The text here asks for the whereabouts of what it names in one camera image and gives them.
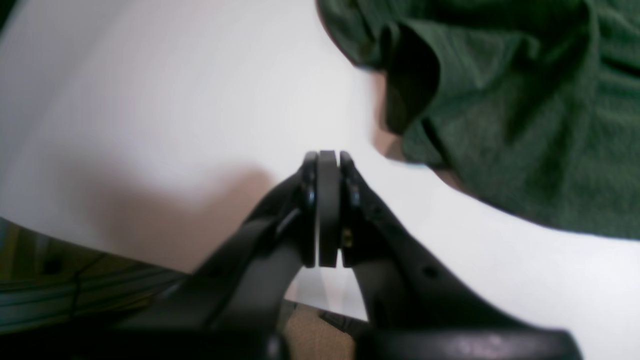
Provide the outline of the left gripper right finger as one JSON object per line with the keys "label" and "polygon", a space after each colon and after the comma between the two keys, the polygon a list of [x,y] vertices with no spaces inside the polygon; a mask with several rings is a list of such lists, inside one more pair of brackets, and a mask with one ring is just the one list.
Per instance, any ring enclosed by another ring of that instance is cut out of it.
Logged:
{"label": "left gripper right finger", "polygon": [[318,265],[342,258],[365,305],[356,360],[580,360],[565,330],[506,314],[403,227],[349,153],[318,155]]}

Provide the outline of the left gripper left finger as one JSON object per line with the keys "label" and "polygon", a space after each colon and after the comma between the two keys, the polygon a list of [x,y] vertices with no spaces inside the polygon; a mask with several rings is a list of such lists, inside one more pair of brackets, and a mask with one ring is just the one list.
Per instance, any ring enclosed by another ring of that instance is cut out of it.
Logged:
{"label": "left gripper left finger", "polygon": [[281,303],[315,262],[318,153],[174,292],[115,330],[117,360],[288,360]]}

